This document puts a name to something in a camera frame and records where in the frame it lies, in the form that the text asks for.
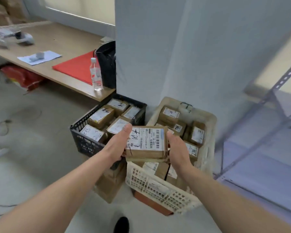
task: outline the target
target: black shoe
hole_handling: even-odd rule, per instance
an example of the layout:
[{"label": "black shoe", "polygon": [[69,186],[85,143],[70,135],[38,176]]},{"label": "black shoe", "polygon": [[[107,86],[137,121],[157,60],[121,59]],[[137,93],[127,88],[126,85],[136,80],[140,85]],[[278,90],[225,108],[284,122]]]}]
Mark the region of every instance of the black shoe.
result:
[{"label": "black shoe", "polygon": [[129,221],[127,217],[121,217],[116,223],[113,233],[129,233]]}]

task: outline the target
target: black plastic crate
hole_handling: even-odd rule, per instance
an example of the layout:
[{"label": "black plastic crate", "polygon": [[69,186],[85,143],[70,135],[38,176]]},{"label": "black plastic crate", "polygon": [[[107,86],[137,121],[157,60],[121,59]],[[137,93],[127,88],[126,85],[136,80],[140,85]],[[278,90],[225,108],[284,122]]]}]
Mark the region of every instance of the black plastic crate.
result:
[{"label": "black plastic crate", "polygon": [[[96,105],[92,110],[90,110],[82,118],[80,118],[78,121],[76,121],[73,125],[70,126],[70,131],[74,138],[74,142],[77,145],[78,151],[82,154],[85,154],[88,157],[92,157],[93,155],[97,154],[105,147],[105,145],[85,136],[84,134],[80,133],[80,131],[85,127],[86,124],[88,124],[87,121],[88,118],[92,116],[102,106],[106,105],[112,98],[126,101],[130,105],[134,105],[140,108],[140,111],[132,119],[131,123],[133,126],[145,125],[145,110],[147,104],[122,96],[117,93],[111,94],[109,97],[105,98],[102,102],[100,102],[99,105]],[[115,170],[118,167],[119,163],[120,161],[114,163],[111,169]]]}]

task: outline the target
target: white plastic crate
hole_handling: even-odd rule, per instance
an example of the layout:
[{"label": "white plastic crate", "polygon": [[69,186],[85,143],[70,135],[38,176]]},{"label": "white plastic crate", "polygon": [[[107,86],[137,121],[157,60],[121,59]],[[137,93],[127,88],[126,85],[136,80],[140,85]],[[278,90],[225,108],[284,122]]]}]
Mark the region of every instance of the white plastic crate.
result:
[{"label": "white plastic crate", "polygon": [[[187,124],[190,124],[193,120],[197,120],[206,125],[204,145],[199,149],[198,159],[194,166],[207,175],[212,176],[215,127],[217,123],[216,116],[212,113],[192,108],[192,106],[187,106],[186,103],[181,101],[165,97],[156,108],[147,126],[154,126],[156,124],[159,113],[165,105],[179,109],[181,112],[180,120]],[[143,168],[132,162],[127,163],[127,176],[125,182],[134,190],[142,193],[174,213],[184,213],[187,210],[202,205],[199,199],[191,194],[189,188],[187,192],[183,191],[157,176],[148,174]]]}]

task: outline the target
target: forearm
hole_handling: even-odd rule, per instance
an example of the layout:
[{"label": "forearm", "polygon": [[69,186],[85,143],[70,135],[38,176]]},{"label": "forearm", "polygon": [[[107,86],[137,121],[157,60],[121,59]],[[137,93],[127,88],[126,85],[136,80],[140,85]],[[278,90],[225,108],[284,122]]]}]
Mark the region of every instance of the forearm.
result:
[{"label": "forearm", "polygon": [[291,232],[291,226],[194,168],[181,171],[223,233]]},{"label": "forearm", "polygon": [[86,194],[111,165],[105,153],[96,154],[32,199],[4,215],[0,219],[0,233],[64,232]]}]

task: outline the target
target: red sheet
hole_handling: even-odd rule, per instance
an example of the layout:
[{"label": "red sheet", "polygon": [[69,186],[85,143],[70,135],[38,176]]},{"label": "red sheet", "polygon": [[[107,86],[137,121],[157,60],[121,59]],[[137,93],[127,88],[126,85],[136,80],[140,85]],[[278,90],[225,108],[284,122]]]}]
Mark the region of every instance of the red sheet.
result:
[{"label": "red sheet", "polygon": [[92,85],[91,72],[89,70],[92,57],[93,51],[55,65],[53,69]]}]

